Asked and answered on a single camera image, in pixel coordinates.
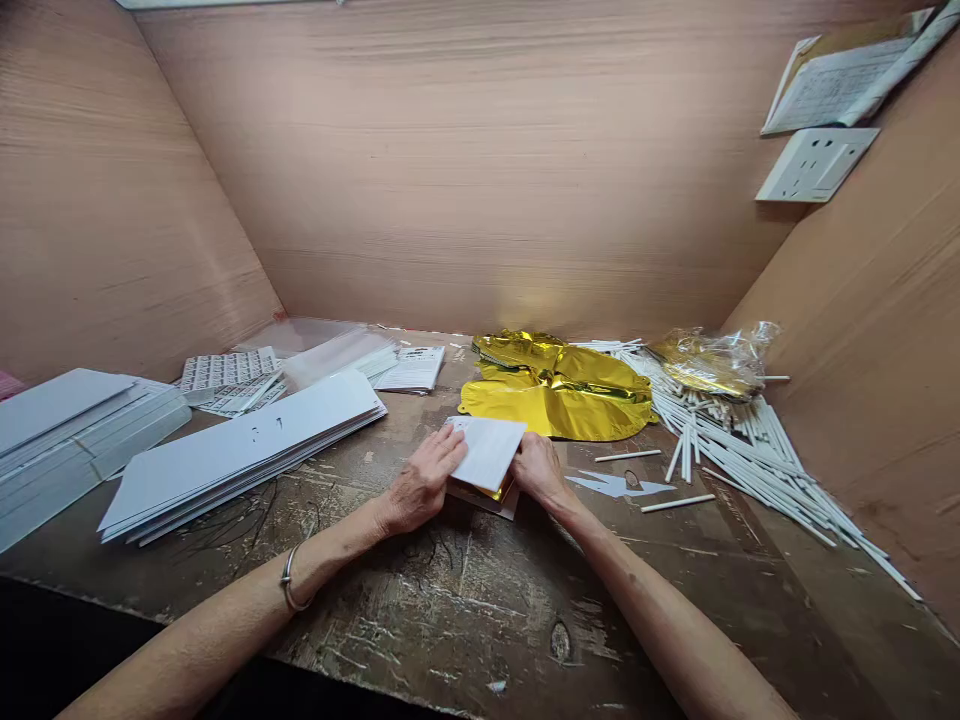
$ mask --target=stack of white cards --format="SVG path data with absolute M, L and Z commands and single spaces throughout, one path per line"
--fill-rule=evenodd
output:
M 397 355 L 398 364 L 384 373 L 377 390 L 426 395 L 437 384 L 443 364 L 443 347 L 404 348 Z
M 84 369 L 0 403 L 0 552 L 189 419 L 172 385 Z
M 447 483 L 447 492 L 484 510 L 513 520 L 520 488 L 507 476 L 520 446 L 526 423 L 459 415 L 447 418 L 454 432 L 463 431 L 467 455 L 450 473 L 460 483 Z
M 98 530 L 146 545 L 387 414 L 357 370 L 136 456 Z

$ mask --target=electrical outlet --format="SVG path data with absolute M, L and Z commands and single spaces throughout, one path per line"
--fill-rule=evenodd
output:
M 879 134 L 875 128 L 798 130 L 757 200 L 827 202 Z

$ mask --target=worn table surface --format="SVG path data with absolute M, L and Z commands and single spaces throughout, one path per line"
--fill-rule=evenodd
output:
M 0 573 L 164 623 L 386 488 L 456 413 L 475 377 L 470 339 L 447 346 L 426 397 L 383 393 L 389 415 L 146 548 L 99 544 L 115 484 L 0 555 Z M 216 422 L 195 413 L 193 431 Z M 558 442 L 566 474 L 662 481 L 675 439 Z M 593 457 L 660 448 L 648 458 Z M 717 502 L 642 515 L 704 492 Z M 650 498 L 577 494 L 726 632 L 804 718 L 951 717 L 960 651 L 860 553 L 823 548 L 784 518 L 699 474 Z M 574 544 L 522 497 L 511 523 L 448 498 L 434 520 L 354 562 L 267 648 L 327 676 L 474 717 L 681 717 Z

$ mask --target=silver bangle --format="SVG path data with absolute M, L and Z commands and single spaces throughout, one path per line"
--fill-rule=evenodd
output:
M 287 605 L 289 605 L 290 608 L 292 610 L 295 610 L 296 612 L 303 612 L 308 607 L 310 607 L 310 603 L 313 602 L 313 598 L 311 597 L 309 600 L 307 600 L 306 603 L 301 605 L 296 600 L 294 600 L 293 595 L 290 594 L 290 583 L 293 581 L 293 578 L 290 576 L 290 571 L 293 568 L 293 554 L 297 551 L 297 548 L 300 547 L 300 545 L 302 544 L 303 543 L 297 543 L 296 545 L 293 546 L 293 549 L 290 551 L 290 554 L 287 556 L 287 564 L 283 568 L 283 575 L 280 577 L 280 586 L 283 588 L 284 597 L 287 598 Z

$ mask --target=wooden wall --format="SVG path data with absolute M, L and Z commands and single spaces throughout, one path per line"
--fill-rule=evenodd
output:
M 0 4 L 0 368 L 171 380 L 280 309 L 133 18 Z
M 801 459 L 960 627 L 960 35 L 727 326 L 774 320 Z
M 287 310 L 719 326 L 799 219 L 753 201 L 794 43 L 924 2 L 362 0 L 137 15 Z

